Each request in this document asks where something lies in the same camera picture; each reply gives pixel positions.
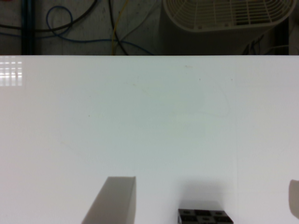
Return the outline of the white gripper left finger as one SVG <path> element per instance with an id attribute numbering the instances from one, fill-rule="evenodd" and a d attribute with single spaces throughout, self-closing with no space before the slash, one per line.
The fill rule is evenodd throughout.
<path id="1" fill-rule="evenodd" d="M 136 178 L 110 176 L 81 224 L 135 224 Z"/>

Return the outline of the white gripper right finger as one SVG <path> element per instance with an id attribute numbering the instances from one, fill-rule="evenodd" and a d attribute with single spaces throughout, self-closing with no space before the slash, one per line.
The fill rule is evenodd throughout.
<path id="1" fill-rule="evenodd" d="M 289 185 L 289 207 L 292 215 L 299 219 L 299 181 L 291 180 Z"/>

